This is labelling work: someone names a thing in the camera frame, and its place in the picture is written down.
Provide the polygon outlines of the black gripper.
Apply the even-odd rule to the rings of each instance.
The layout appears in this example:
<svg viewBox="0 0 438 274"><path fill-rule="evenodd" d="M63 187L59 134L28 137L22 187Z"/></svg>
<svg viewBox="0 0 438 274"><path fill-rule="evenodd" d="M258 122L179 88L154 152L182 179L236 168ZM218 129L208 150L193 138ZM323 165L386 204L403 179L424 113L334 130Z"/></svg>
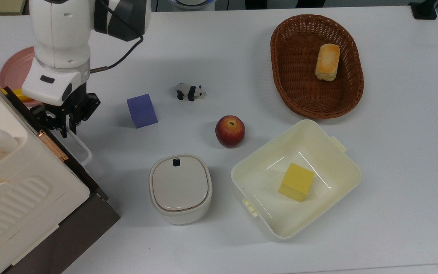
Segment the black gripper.
<svg viewBox="0 0 438 274"><path fill-rule="evenodd" d="M31 108L31 114L42 125L49 129L59 129L62 138L67 137L67 125L73 134L76 127L88 120L99 107L100 100L93 92L87 93L87 84L71 92L61 106L42 104Z"/></svg>

